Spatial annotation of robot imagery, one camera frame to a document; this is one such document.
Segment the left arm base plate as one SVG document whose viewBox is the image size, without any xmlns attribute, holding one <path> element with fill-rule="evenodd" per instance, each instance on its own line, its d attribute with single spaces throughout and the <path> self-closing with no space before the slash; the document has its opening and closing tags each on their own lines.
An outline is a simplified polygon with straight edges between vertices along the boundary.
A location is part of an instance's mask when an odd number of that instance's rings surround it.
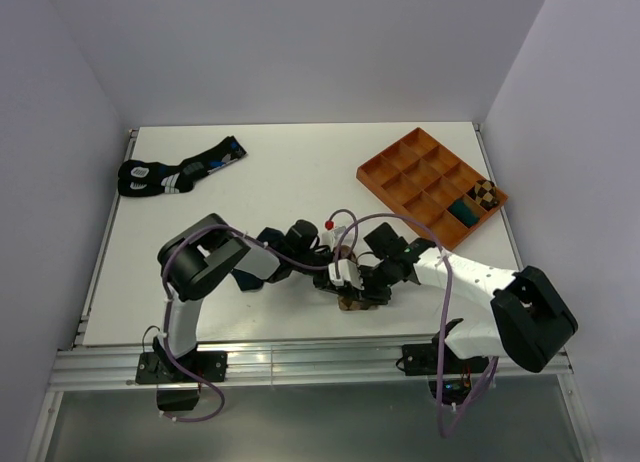
<svg viewBox="0 0 640 462">
<path fill-rule="evenodd" d="M 209 381 L 223 382 L 227 369 L 227 353 L 225 351 L 191 351 L 177 358 L 189 372 Z M 191 383 L 194 379 L 177 369 L 164 355 L 159 357 L 155 352 L 140 355 L 135 376 L 137 385 L 157 385 L 171 383 Z"/>
</svg>

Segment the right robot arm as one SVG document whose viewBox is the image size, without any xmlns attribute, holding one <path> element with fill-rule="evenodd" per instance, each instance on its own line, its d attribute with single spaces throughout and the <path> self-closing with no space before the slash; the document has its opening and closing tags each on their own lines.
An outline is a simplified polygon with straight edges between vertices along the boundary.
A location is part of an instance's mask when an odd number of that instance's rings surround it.
<svg viewBox="0 0 640 462">
<path fill-rule="evenodd" d="M 484 265 L 439 250 L 424 238 L 407 242 L 383 223 L 364 237 L 380 263 L 363 271 L 363 283 L 387 296 L 393 285 L 411 281 L 440 288 L 486 312 L 458 316 L 432 338 L 433 360 L 452 372 L 467 361 L 508 357 L 519 367 L 541 372 L 578 330 L 578 322 L 547 275 Z"/>
</svg>

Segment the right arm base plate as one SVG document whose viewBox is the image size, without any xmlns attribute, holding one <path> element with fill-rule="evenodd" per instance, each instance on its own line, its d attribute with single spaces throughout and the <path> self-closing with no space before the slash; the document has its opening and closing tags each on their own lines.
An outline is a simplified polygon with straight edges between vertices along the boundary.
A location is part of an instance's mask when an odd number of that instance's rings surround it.
<svg viewBox="0 0 640 462">
<path fill-rule="evenodd" d="M 438 348 L 435 343 L 405 344 L 396 367 L 406 376 L 435 376 L 437 374 Z M 449 348 L 444 348 L 444 375 L 480 374 L 489 366 L 487 357 L 458 358 Z"/>
</svg>

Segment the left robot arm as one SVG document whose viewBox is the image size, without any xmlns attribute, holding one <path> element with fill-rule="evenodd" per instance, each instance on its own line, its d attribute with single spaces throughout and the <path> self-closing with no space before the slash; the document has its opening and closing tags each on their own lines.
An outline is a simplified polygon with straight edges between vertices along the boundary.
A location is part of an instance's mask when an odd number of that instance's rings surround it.
<svg viewBox="0 0 640 462">
<path fill-rule="evenodd" d="M 196 329 L 204 299 L 232 276 L 243 292 L 256 291 L 297 271 L 326 274 L 335 245 L 322 242 L 317 227 L 298 220 L 286 232 L 266 227 L 252 238 L 212 213 L 159 251 L 165 313 L 153 341 L 159 370 L 183 381 L 202 369 Z"/>
</svg>

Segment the dark navy sock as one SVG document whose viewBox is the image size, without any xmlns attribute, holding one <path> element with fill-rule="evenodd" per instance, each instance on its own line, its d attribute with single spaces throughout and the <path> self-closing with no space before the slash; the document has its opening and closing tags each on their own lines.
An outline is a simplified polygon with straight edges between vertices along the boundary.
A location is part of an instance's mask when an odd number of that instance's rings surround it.
<svg viewBox="0 0 640 462">
<path fill-rule="evenodd" d="M 257 236 L 257 243 L 248 243 L 249 251 L 231 271 L 242 292 L 260 290 L 275 274 L 280 266 L 280 260 L 265 246 L 276 242 L 281 236 L 283 236 L 281 231 L 265 228 Z"/>
</svg>

